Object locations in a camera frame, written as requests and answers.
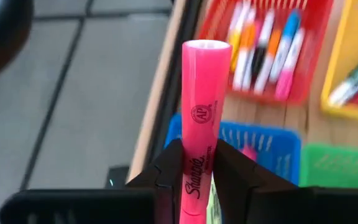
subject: gray floor tile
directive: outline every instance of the gray floor tile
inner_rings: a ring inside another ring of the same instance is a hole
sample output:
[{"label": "gray floor tile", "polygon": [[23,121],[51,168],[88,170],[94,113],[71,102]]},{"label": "gray floor tile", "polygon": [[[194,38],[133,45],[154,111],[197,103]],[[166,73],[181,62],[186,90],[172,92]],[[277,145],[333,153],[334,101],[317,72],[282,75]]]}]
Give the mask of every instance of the gray floor tile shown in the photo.
[{"label": "gray floor tile", "polygon": [[122,12],[149,9],[170,9],[171,0],[95,0],[92,12]]},{"label": "gray floor tile", "polygon": [[100,188],[128,165],[167,17],[90,20],[31,178],[31,188]]},{"label": "gray floor tile", "polygon": [[35,23],[0,74],[0,206],[17,192],[77,24]]},{"label": "gray floor tile", "polygon": [[35,0],[35,15],[82,15],[85,13],[87,1],[88,0]]}]

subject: blue marker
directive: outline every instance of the blue marker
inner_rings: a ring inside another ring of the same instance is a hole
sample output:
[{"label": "blue marker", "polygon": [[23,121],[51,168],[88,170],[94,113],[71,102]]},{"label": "blue marker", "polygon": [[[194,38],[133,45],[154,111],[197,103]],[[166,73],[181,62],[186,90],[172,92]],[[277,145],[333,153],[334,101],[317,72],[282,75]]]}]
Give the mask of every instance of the blue marker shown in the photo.
[{"label": "blue marker", "polygon": [[272,71],[270,72],[269,81],[276,83],[281,69],[284,66],[285,59],[291,47],[293,36],[299,28],[300,15],[298,11],[292,11],[285,24],[283,35],[281,36],[280,44],[278,45],[277,54],[274,58]]}]

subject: sharpie logo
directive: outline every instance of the sharpie logo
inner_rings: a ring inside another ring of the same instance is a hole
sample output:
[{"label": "sharpie logo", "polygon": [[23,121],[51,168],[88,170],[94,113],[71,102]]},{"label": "sharpie logo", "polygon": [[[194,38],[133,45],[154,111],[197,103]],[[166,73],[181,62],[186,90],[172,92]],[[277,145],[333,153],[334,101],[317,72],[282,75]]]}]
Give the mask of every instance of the sharpie logo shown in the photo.
[{"label": "sharpie logo", "polygon": [[212,118],[212,105],[197,105],[191,109],[191,117],[199,124],[205,124]]},{"label": "sharpie logo", "polygon": [[198,159],[191,159],[191,174],[190,174],[190,182],[186,181],[185,188],[186,193],[196,194],[197,199],[200,199],[201,192],[201,175],[203,173],[203,166],[204,166],[204,157],[200,157]]}]

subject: red basket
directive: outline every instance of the red basket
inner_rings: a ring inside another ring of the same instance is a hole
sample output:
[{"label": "red basket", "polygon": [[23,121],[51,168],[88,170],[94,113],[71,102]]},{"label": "red basket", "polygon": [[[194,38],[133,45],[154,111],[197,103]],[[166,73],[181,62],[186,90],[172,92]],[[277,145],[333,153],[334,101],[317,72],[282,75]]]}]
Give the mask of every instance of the red basket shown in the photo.
[{"label": "red basket", "polygon": [[[234,6],[242,0],[212,0],[211,7],[201,28],[199,39],[215,39],[226,41]],[[333,0],[248,0],[258,9],[257,19],[263,21],[267,9],[276,9],[274,27],[283,29],[292,9],[298,8],[301,13],[301,26],[305,28],[305,40],[296,66],[293,85],[287,100],[277,100],[274,97],[275,85],[267,84],[262,95],[250,91],[232,89],[233,74],[229,76],[229,90],[232,93],[247,98],[253,98],[267,103],[289,103],[300,105],[310,92],[311,81],[323,44],[325,30]]]}]

